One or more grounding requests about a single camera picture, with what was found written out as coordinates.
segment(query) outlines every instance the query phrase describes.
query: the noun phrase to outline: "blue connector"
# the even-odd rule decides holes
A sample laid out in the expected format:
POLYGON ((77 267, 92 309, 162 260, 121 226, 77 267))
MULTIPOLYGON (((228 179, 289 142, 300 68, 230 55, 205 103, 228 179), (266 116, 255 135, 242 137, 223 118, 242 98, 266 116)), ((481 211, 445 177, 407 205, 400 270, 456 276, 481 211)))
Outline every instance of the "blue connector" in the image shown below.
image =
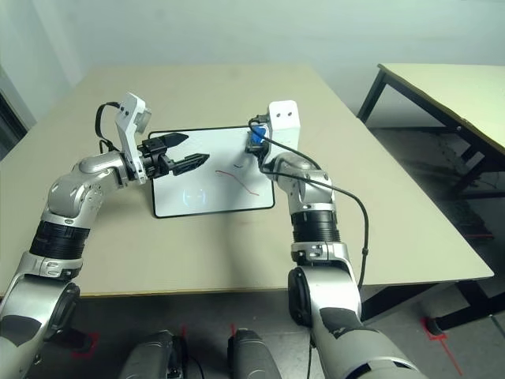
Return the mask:
POLYGON ((251 133, 251 144, 261 144, 261 141, 263 140, 262 137, 265 136, 267 129, 263 126, 253 126, 252 129, 255 133, 251 133))

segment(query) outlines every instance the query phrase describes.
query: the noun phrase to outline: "red tape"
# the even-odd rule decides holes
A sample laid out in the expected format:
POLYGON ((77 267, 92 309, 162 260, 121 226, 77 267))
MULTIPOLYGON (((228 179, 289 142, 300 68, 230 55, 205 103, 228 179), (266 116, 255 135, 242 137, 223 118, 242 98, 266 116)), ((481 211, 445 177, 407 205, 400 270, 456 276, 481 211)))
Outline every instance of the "red tape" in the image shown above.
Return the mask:
POLYGON ((98 346, 98 340, 100 338, 100 334, 99 333, 89 333, 88 336, 90 336, 92 339, 92 345, 89 348, 89 350, 86 351, 85 353, 80 353, 78 351, 72 351, 72 358, 90 359, 95 354, 95 350, 96 350, 96 347, 98 346))
POLYGON ((439 341, 440 342, 440 344, 442 345, 443 350, 445 351, 445 354, 447 354, 447 356, 451 360, 451 362, 452 362, 453 366, 455 367, 456 371, 458 371, 459 376, 462 377, 463 376, 463 372, 462 372, 461 368, 459 367, 458 361, 456 361, 455 356, 453 356, 453 354, 449 350, 449 347, 445 343, 445 340, 447 340, 447 334, 442 333, 439 336, 436 336, 436 335, 432 334, 428 330, 428 328, 426 327, 426 321, 427 320, 428 320, 427 317, 421 318, 421 326, 423 327, 423 329, 424 329, 424 331, 426 333, 426 336, 428 337, 428 339, 430 341, 439 341))

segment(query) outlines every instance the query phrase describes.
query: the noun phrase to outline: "white wall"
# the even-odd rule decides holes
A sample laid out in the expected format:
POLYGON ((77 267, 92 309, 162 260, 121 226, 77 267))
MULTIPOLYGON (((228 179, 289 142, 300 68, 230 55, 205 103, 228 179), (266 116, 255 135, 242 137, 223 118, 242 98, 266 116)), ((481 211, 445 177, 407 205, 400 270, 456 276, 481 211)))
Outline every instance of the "white wall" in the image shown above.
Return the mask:
POLYGON ((0 1, 0 66, 0 90, 27 127, 72 88, 30 1, 0 1))
MULTIPOLYGON (((60 58, 73 50, 60 59, 71 81, 95 65, 308 62, 357 111, 379 62, 505 65, 504 0, 34 3, 60 58)), ((374 119, 425 122, 398 98, 384 98, 374 119)))

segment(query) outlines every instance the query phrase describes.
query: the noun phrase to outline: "gray floor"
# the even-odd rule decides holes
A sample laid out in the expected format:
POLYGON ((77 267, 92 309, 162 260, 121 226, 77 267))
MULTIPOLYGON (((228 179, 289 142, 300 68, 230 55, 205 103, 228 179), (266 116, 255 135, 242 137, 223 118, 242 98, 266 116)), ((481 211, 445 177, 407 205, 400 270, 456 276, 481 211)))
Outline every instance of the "gray floor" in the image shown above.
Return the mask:
MULTIPOLYGON (((465 147, 457 141, 449 142, 456 151, 465 147)), ((494 183, 496 176, 491 174, 484 179, 494 183)), ((501 188, 505 184, 502 181, 503 178, 498 177, 501 188)), ((482 280, 481 286, 488 295, 495 295, 505 291, 505 223, 502 222, 505 200, 471 201, 471 206, 496 237, 477 247, 497 273, 495 278, 482 280)), ((365 288, 363 297, 378 290, 365 288)), ((464 306, 467 306, 466 301, 452 286, 370 326, 388 335, 428 377, 457 378, 460 375, 443 346, 438 341, 428 340, 420 319, 442 316, 464 306)), ((505 314, 497 315, 496 319, 505 326, 505 314)), ((116 377, 130 349, 142 336, 164 328, 178 331, 182 325, 187 330, 190 354, 200 360, 206 378, 229 377, 226 344, 231 324, 252 328, 264 338, 283 377, 306 377, 308 333, 291 321, 284 291, 83 299, 75 326, 99 333, 93 357, 72 358, 68 351, 48 345, 43 350, 43 362, 33 368, 30 377, 116 377)), ((504 377, 505 338, 491 319, 463 325, 447 335, 447 346, 464 377, 504 377)), ((189 377, 200 377, 193 364, 189 367, 189 377)), ((313 356, 311 377, 323 377, 317 353, 313 356)))

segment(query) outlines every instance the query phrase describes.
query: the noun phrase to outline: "black metal table leg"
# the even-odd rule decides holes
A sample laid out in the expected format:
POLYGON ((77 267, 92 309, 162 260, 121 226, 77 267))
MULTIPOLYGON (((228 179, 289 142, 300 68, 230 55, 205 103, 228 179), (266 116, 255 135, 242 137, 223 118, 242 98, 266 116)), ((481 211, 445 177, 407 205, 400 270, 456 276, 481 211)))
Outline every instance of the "black metal table leg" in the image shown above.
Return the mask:
POLYGON ((470 145, 462 154, 461 154, 461 159, 463 162, 468 162, 469 160, 472 159, 475 154, 477 154, 478 151, 476 148, 474 148, 472 145, 470 145))
POLYGON ((459 181, 449 190, 449 197, 456 197, 461 191, 468 187, 472 182, 479 178, 483 172, 486 170, 488 165, 488 160, 482 158, 475 166, 472 167, 465 176, 463 176, 459 181))
POLYGON ((434 134, 453 134, 454 130, 445 126, 374 126, 371 130, 392 130, 395 132, 422 132, 434 134))
POLYGON ((479 191, 477 193, 462 193, 458 196, 461 199, 476 200, 476 199, 496 199, 505 197, 505 191, 479 191))
POLYGON ((442 317, 428 319, 426 326, 431 334, 439 335, 456 326, 493 315, 505 310, 505 292, 488 298, 477 282, 461 282, 458 289, 465 296, 469 306, 442 317))
POLYGON ((400 306, 419 302, 428 294, 441 291, 450 285, 450 283, 425 283, 386 287, 363 302, 361 320, 366 323, 376 321, 394 313, 400 306))
POLYGON ((361 108, 357 113, 357 117, 364 124, 367 122, 368 117, 370 117, 370 113, 372 113, 372 110, 376 105, 377 100, 380 98, 380 95, 382 94, 382 91, 386 86, 386 82, 384 81, 385 76, 386 74, 384 73, 384 71, 380 70, 376 76, 376 79, 373 81, 370 91, 368 91, 368 95, 366 96, 363 105, 361 105, 361 108))

